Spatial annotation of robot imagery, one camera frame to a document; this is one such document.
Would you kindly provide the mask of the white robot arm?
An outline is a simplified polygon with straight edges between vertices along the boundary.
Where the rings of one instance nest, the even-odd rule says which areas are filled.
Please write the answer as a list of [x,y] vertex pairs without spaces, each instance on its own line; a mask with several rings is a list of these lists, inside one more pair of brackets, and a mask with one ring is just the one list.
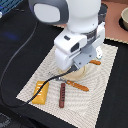
[[98,23],[101,0],[28,0],[34,16],[53,25],[66,24],[55,38],[56,64],[67,70],[80,69],[97,56],[105,39],[105,23]]

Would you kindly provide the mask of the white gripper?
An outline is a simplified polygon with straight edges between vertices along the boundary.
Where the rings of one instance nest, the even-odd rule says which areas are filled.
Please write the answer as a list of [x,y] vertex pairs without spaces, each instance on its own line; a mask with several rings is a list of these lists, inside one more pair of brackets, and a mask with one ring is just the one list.
[[67,70],[72,65],[82,68],[97,56],[96,48],[105,39],[105,23],[87,34],[73,33],[65,28],[54,40],[57,67]]

